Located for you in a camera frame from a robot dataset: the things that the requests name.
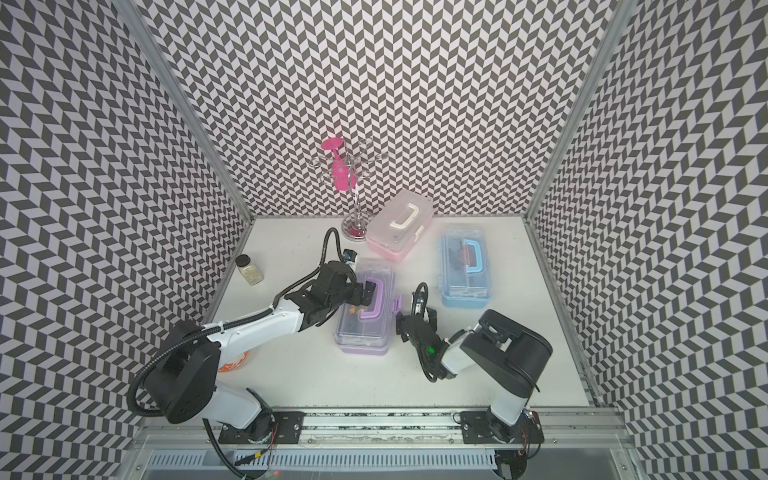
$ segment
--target mounting plate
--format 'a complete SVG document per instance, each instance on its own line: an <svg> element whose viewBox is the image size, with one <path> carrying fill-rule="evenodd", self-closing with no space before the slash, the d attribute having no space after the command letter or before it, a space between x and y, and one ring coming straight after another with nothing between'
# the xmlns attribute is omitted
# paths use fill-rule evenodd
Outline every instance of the mounting plate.
<svg viewBox="0 0 768 480"><path fill-rule="evenodd" d="M277 434L275 445L295 445L299 443L301 430L304 425L304 412L274 412L277 420ZM228 427L222 428L219 434L221 445L253 445L248 440L248 434L243 430Z"/></svg>
<svg viewBox="0 0 768 480"><path fill-rule="evenodd" d="M460 412L459 418L461 419L462 438L465 445L483 445L488 443L508 445L508 443L501 442L493 435L485 412ZM525 414L521 413L512 435L512 440L509 443L523 443L523 428L525 428L525 434L528 436L528 443L532 445L543 443L544 433L541 431L541 423L538 421L538 416L535 416L535 418L537 420L529 419Z"/></svg>

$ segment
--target pink storage box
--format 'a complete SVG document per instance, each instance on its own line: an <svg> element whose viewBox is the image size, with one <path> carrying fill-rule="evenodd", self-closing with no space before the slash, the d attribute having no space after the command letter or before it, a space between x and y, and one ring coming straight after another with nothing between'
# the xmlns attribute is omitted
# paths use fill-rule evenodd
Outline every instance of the pink storage box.
<svg viewBox="0 0 768 480"><path fill-rule="evenodd" d="M368 223L371 251L400 263L432 223L432 199L402 190Z"/></svg>

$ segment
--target purple handle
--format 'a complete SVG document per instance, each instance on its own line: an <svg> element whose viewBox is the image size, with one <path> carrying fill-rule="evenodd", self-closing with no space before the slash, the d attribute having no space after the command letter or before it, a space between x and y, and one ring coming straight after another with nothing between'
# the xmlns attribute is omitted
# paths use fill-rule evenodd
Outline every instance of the purple handle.
<svg viewBox="0 0 768 480"><path fill-rule="evenodd" d="M381 281L381 279L378 278L367 278L366 282L373 283L376 285L376 300L374 302L373 310L370 312L368 310L363 310L360 312L360 320L361 321L370 321L375 318L377 318L382 313L382 297L384 296L384 282Z"/></svg>

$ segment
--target chevron patterned wall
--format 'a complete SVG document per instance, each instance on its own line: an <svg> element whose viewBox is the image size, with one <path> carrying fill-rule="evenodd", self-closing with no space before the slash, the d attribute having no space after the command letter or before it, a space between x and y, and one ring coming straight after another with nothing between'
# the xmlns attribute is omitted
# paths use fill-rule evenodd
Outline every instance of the chevron patterned wall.
<svg viewBox="0 0 768 480"><path fill-rule="evenodd" d="M363 199L522 213L616 0L139 0L257 215L337 215L308 160L370 138Z"/></svg>
<svg viewBox="0 0 768 480"><path fill-rule="evenodd" d="M768 478L767 18L641 1L535 218L654 478Z"/></svg>
<svg viewBox="0 0 768 480"><path fill-rule="evenodd" d="M0 478L106 478L244 225L108 0L2 0L0 40Z"/></svg>

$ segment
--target blue handle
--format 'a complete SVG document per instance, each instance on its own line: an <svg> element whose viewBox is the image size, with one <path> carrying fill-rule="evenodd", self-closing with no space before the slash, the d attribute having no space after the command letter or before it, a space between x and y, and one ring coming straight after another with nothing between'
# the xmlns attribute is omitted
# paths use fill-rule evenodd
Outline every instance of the blue handle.
<svg viewBox="0 0 768 480"><path fill-rule="evenodd" d="M482 272L482 252L480 251L480 243L475 240L464 239L464 245L469 245L475 249L475 266L467 265L467 273Z"/></svg>

